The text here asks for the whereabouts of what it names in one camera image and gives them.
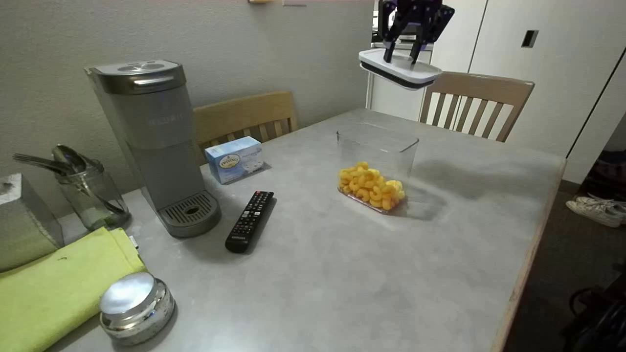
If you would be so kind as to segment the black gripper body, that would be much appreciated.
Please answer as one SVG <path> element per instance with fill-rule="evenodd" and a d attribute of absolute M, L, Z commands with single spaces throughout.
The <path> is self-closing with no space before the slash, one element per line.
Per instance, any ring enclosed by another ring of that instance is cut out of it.
<path fill-rule="evenodd" d="M 442 0 L 380 0 L 380 36 L 395 42 L 401 34 L 415 34 L 421 44 L 435 44 L 454 14 Z"/>

